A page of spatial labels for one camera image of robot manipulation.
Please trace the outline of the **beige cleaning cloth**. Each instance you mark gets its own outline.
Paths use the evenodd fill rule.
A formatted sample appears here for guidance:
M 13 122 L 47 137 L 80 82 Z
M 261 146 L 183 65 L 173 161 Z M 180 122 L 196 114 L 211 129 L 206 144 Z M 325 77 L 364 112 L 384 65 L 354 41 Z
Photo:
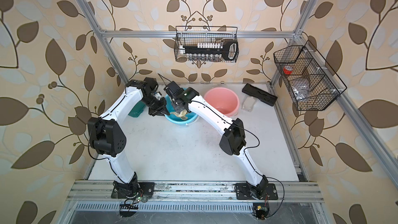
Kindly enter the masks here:
M 171 114 L 175 115 L 176 117 L 180 118 L 183 121 L 188 119 L 187 117 L 188 111 L 184 107 L 179 108 L 177 111 L 171 112 Z

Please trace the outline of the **blue plastic bucket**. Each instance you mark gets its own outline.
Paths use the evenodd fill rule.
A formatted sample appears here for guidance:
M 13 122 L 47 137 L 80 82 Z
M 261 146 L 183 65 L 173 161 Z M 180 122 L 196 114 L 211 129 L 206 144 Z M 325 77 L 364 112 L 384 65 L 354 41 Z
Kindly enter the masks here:
M 185 126 L 185 125 L 190 125 L 197 120 L 198 115 L 195 113 L 186 114 L 185 120 L 182 120 L 180 117 L 177 117 L 176 115 L 172 114 L 172 112 L 175 111 L 174 108 L 172 107 L 172 101 L 168 95 L 165 97 L 165 99 L 167 102 L 167 104 L 166 104 L 167 110 L 170 112 L 170 115 L 165 115 L 165 118 L 169 122 L 179 125 L 179 126 Z

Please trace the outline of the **pink plastic bucket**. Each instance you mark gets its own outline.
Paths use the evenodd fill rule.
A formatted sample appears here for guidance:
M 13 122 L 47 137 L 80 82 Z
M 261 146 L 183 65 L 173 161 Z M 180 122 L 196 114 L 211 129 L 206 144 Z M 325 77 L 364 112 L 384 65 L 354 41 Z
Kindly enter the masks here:
M 223 87 L 210 89 L 205 93 L 204 100 L 225 116 L 233 117 L 238 114 L 240 100 L 231 89 Z

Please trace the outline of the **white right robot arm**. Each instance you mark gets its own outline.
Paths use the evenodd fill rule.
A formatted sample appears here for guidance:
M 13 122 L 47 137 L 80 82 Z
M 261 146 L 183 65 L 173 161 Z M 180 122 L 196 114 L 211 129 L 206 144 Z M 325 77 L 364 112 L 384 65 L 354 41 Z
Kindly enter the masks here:
M 193 112 L 207 121 L 221 135 L 220 148 L 239 162 L 246 178 L 246 194 L 248 197 L 263 200 L 266 198 L 267 177 L 255 165 L 245 141 L 243 122 L 232 119 L 219 112 L 193 88 L 183 89 L 175 82 L 168 83 L 164 91 L 170 97 L 172 106 L 177 111 Z

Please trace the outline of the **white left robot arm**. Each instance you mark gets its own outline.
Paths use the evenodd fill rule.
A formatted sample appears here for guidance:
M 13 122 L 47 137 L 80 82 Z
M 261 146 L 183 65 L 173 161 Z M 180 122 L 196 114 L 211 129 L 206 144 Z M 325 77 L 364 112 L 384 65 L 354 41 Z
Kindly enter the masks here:
M 155 78 L 131 80 L 116 102 L 99 117 L 89 119 L 89 147 L 107 160 L 114 173 L 114 189 L 128 199 L 143 194 L 139 186 L 137 174 L 131 168 L 123 151 L 127 138 L 121 125 L 129 112 L 139 103 L 149 108 L 151 116 L 170 115 L 166 107 L 166 99 L 158 92 L 158 82 Z

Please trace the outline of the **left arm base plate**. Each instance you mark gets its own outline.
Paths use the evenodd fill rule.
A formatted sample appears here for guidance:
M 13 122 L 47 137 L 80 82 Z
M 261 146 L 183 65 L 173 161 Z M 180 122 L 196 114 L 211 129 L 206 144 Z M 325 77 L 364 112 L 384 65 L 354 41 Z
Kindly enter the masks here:
M 113 182 L 112 199 L 138 199 L 144 197 L 150 199 L 154 193 L 154 182 L 132 182 L 130 184 Z

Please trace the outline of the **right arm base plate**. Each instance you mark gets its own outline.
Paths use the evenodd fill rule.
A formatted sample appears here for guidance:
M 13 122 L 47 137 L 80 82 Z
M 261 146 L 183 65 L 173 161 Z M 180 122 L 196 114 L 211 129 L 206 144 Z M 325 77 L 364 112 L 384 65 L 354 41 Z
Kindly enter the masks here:
M 278 193 L 275 184 L 267 184 L 265 187 L 256 187 L 249 183 L 236 183 L 234 192 L 238 200 L 278 200 Z

